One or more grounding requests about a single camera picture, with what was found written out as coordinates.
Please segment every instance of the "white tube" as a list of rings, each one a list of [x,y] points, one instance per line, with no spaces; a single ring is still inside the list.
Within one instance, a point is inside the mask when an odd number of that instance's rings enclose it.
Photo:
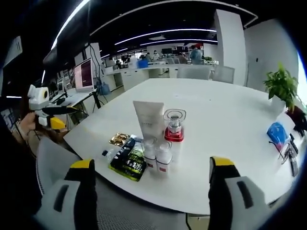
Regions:
[[[133,101],[133,105],[138,116],[143,138],[162,138],[164,103]]]

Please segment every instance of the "plant pot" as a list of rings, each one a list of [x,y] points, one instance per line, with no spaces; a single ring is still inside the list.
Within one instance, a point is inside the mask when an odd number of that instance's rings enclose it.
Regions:
[[[286,102],[274,95],[272,98],[271,108],[276,114],[281,114],[283,111],[285,111]]]

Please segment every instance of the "blue package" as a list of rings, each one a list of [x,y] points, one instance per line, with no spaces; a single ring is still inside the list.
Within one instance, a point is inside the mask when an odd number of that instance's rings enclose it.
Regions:
[[[278,151],[281,152],[285,143],[289,139],[283,125],[279,122],[274,122],[270,126],[267,134],[271,138]]]

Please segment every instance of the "black ceiling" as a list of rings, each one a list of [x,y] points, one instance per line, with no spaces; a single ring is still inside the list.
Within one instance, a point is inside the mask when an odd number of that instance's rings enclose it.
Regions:
[[[5,38],[1,44],[1,57],[3,61],[8,41],[17,35],[22,36],[24,53],[21,60],[12,67],[19,74],[16,78],[26,83],[41,78],[43,72],[42,60],[48,54],[52,43],[61,26],[79,5],[82,0],[19,0],[1,3],[2,30]],[[101,25],[138,7],[160,0],[91,0],[90,6],[90,32]],[[273,3],[266,1],[250,3],[245,0],[224,0],[223,2],[236,5],[259,16],[253,24],[274,17]],[[150,42],[149,37],[143,37],[114,46],[114,43],[145,33],[178,28],[211,29],[215,9],[223,9],[239,13],[242,23],[245,24],[253,18],[252,15],[236,10],[232,7],[219,4],[182,1],[160,4],[133,12],[103,27],[91,36],[91,42],[99,42],[103,52],[101,55],[116,52],[121,48],[137,48],[139,44]],[[173,32],[164,34],[167,39],[196,38],[214,39],[207,32]]]

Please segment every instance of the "gold packet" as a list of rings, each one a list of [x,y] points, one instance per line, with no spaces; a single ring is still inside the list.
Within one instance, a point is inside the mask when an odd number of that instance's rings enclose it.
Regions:
[[[129,137],[130,135],[128,134],[117,133],[114,137],[111,138],[109,143],[111,143],[112,145],[122,147],[125,144],[125,142],[128,140]]]

